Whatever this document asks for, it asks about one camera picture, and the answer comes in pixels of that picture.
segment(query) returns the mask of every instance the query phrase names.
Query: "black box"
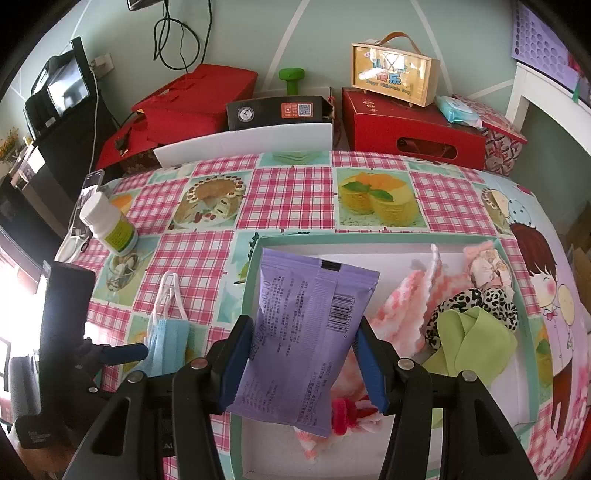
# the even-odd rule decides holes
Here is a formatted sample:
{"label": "black box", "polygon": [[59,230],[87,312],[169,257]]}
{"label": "black box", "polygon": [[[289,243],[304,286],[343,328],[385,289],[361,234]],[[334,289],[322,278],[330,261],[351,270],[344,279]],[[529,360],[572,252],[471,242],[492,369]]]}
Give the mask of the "black box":
{"label": "black box", "polygon": [[226,105],[228,128],[332,122],[334,107],[320,95],[252,98]]}

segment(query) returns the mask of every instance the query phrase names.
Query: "white bottle cap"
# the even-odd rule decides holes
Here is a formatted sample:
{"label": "white bottle cap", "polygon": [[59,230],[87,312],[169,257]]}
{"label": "white bottle cap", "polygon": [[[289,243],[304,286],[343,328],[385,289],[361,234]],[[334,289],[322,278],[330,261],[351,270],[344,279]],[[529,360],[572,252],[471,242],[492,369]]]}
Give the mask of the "white bottle cap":
{"label": "white bottle cap", "polygon": [[90,197],[80,209],[80,220],[88,226],[95,229],[101,229],[102,224],[111,223],[111,217],[115,214],[117,217],[121,213],[115,205],[109,203],[106,195],[102,192],[96,192]]}

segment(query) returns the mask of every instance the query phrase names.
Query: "qr code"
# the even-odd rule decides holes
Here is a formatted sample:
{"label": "qr code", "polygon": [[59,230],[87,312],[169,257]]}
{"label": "qr code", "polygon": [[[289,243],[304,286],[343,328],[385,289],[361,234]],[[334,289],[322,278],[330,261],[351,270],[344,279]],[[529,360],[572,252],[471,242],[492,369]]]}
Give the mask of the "qr code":
{"label": "qr code", "polygon": [[312,104],[311,103],[298,103],[297,104],[297,116],[312,116]]}

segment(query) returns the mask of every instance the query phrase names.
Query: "wall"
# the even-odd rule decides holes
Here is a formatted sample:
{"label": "wall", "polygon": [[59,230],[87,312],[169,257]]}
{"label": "wall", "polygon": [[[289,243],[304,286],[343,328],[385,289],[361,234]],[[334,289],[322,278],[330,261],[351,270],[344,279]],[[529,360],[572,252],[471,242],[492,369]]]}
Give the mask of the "wall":
{"label": "wall", "polygon": [[530,142],[511,177],[535,193],[556,231],[566,233],[591,200],[591,158],[533,103],[522,131]]}
{"label": "wall", "polygon": [[[501,112],[506,110],[515,76],[515,62],[509,56],[510,0],[212,1],[214,24],[207,61],[256,70],[259,90],[282,88],[277,70],[291,66],[306,69],[306,85],[340,89],[350,82],[351,42],[402,30],[424,53],[442,60],[439,93],[472,95]],[[172,16],[204,38],[206,0],[170,2]],[[152,29],[160,16],[161,4],[129,12],[125,0],[82,0],[34,49],[1,100],[0,137],[11,126],[25,131],[22,106],[37,73],[77,35],[82,37],[89,60],[111,54],[115,70],[99,83],[107,105],[123,120],[136,101],[180,75],[152,60]],[[293,34],[286,39],[284,34],[294,20]],[[179,42],[180,29],[176,27],[164,55],[181,66]],[[408,46],[404,40],[396,42],[402,48]],[[194,40],[185,35],[186,59],[194,55],[194,48]],[[549,182],[556,181],[551,172],[557,168],[557,155],[563,152],[569,153],[574,178],[578,168],[587,172],[586,166],[591,164],[588,156],[541,112],[528,116],[525,133],[530,145],[524,149],[515,177],[525,186],[544,194]],[[576,216],[575,210],[588,197],[582,181],[572,186],[569,182],[564,181],[556,201],[543,203],[552,220],[558,221],[563,209]]]}

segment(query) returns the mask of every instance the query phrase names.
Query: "white plastic bottle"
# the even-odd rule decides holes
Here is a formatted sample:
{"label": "white plastic bottle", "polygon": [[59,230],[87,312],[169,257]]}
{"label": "white plastic bottle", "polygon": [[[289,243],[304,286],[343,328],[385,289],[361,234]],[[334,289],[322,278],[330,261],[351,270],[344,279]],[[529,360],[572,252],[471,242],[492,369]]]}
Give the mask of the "white plastic bottle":
{"label": "white plastic bottle", "polygon": [[115,255],[127,255],[138,242],[133,224],[102,192],[96,192],[86,201],[80,210],[80,220]]}

